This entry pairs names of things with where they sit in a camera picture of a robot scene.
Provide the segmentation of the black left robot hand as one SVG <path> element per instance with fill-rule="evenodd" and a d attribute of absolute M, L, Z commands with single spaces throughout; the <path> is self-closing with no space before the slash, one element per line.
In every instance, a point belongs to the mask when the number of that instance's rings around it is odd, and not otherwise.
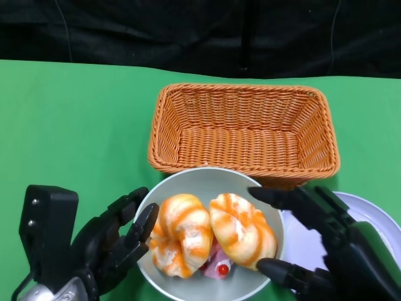
<path fill-rule="evenodd" d="M 89 220 L 73 240 L 74 267 L 86 289 L 85 300 L 99 300 L 113 290 L 149 251 L 146 241 L 157 219 L 157 204 L 146 206 L 127 234 L 119 233 L 134 219 L 148 193 L 146 187 L 140 187 L 120 197 L 100 216 Z"/>

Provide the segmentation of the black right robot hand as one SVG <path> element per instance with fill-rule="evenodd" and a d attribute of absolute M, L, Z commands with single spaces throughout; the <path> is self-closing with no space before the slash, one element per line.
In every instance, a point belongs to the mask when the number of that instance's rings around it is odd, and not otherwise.
<path fill-rule="evenodd" d="M 324 186 L 290 191 L 249 187 L 250 195 L 275 209 L 291 211 L 308 230 L 321 235 L 326 270 L 307 270 L 286 261 L 263 258 L 259 272 L 297 300 L 400 300 L 400 268 L 367 221 L 356 221 L 348 206 Z"/>

